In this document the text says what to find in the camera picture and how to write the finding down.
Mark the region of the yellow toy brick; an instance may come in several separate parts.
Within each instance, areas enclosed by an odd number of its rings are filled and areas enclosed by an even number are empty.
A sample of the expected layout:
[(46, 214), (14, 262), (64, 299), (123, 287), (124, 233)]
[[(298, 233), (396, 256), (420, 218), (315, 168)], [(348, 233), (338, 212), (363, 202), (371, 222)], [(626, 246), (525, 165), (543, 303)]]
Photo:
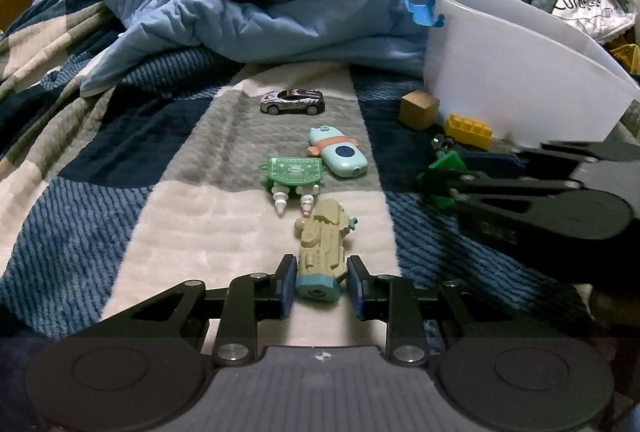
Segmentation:
[(492, 143), (492, 129), (488, 123), (455, 113), (449, 114), (444, 132), (462, 145), (488, 150)]

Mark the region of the silver toy car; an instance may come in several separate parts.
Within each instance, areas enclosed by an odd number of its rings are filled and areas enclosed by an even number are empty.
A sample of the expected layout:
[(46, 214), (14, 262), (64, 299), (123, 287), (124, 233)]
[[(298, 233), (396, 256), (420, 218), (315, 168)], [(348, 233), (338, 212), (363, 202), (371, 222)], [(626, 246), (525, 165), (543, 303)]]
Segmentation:
[(317, 115), (326, 110), (326, 100), (319, 89), (293, 88), (267, 92), (260, 98), (260, 111), (269, 115), (305, 113)]

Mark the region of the blue bin clip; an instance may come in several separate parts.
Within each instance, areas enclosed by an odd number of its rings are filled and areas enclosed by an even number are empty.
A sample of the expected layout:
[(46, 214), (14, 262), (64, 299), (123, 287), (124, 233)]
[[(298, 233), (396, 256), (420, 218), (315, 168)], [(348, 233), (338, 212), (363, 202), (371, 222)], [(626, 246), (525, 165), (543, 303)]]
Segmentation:
[(426, 0), (425, 4), (415, 4), (412, 0), (405, 0), (405, 7), (412, 21), (424, 28), (442, 28), (445, 25), (444, 14), (436, 14), (436, 0)]

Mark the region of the mint capsule toy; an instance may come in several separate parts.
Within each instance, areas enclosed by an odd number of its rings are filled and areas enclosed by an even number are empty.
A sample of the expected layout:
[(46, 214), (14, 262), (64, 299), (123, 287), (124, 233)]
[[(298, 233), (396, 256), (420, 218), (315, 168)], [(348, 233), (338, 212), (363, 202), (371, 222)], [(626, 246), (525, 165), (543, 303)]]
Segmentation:
[(322, 125), (309, 131), (307, 153), (320, 158), (337, 177), (356, 178), (368, 170), (368, 160), (357, 141), (333, 126)]

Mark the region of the black toy car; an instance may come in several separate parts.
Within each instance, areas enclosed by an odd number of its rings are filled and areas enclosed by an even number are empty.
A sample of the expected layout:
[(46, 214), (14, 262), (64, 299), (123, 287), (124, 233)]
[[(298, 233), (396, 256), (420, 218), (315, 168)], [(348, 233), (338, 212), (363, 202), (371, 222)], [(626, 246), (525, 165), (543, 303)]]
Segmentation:
[(431, 140), (432, 148), (436, 152), (448, 153), (456, 150), (456, 142), (445, 134), (438, 134)]

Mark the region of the green toy with drills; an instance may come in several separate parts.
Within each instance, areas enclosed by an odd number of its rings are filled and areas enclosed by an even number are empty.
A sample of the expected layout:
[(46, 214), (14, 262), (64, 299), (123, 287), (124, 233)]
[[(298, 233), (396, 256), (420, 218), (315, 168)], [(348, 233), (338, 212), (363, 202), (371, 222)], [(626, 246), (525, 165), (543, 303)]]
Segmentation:
[(326, 170), (320, 158), (269, 157), (260, 164), (260, 170), (265, 174), (265, 185), (279, 217), (284, 215), (291, 198), (299, 201), (303, 217), (311, 215)]

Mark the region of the white plastic storage bin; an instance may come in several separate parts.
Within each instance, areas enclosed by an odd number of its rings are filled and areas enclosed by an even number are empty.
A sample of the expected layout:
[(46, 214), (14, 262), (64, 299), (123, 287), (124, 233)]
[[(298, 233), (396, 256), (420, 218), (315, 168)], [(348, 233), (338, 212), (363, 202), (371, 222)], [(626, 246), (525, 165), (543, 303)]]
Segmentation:
[(639, 86), (578, 28), (519, 0), (434, 0), (424, 82), (442, 117), (522, 146), (602, 141)]

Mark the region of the plaid blue grey blanket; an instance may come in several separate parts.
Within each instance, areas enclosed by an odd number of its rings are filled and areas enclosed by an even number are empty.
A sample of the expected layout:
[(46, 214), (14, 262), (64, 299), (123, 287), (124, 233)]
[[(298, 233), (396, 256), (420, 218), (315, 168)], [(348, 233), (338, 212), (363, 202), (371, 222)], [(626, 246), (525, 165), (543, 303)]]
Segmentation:
[[(572, 285), (462, 237), (424, 207), (427, 138), (398, 121), (420, 76), (344, 61), (241, 63), (203, 46), (145, 58), (114, 86), (80, 90), (124, 26), (103, 0), (42, 0), (1, 40), (1, 304), (62, 339), (183, 280), (220, 287), (295, 253), (297, 205), (279, 217), (260, 164), (306, 155), (331, 125), (367, 173), (325, 173), (322, 199), (358, 219), (346, 240), (378, 274), (421, 288), (459, 277), (563, 331), (590, 317)], [(317, 115), (260, 111), (319, 89)]]

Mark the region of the green toy brick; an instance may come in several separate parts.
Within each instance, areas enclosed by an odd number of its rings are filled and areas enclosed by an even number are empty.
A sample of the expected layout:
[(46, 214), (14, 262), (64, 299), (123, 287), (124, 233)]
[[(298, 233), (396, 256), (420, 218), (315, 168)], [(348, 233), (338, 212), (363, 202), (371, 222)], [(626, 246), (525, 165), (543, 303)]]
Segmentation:
[(446, 210), (454, 205), (450, 184), (457, 181), (468, 168), (456, 150), (441, 151), (426, 170), (425, 184), (435, 207)]

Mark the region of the beige and teal toy gun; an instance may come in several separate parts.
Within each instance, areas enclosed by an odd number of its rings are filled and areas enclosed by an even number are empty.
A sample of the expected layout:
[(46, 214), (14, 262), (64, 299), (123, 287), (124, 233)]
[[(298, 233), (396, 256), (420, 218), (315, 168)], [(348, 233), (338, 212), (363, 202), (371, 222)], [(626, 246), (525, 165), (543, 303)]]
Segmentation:
[(296, 292), (306, 300), (335, 303), (347, 276), (344, 239), (358, 219), (335, 199), (320, 200), (308, 217), (299, 218), (294, 233), (299, 240)]

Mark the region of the small wooden cube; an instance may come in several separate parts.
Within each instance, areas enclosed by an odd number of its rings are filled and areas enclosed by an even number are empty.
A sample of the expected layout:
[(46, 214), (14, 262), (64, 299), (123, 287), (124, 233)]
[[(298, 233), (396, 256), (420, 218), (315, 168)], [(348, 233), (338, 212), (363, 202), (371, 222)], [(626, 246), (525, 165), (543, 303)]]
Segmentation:
[(400, 100), (399, 121), (410, 129), (423, 131), (435, 123), (439, 100), (424, 90), (409, 92)]

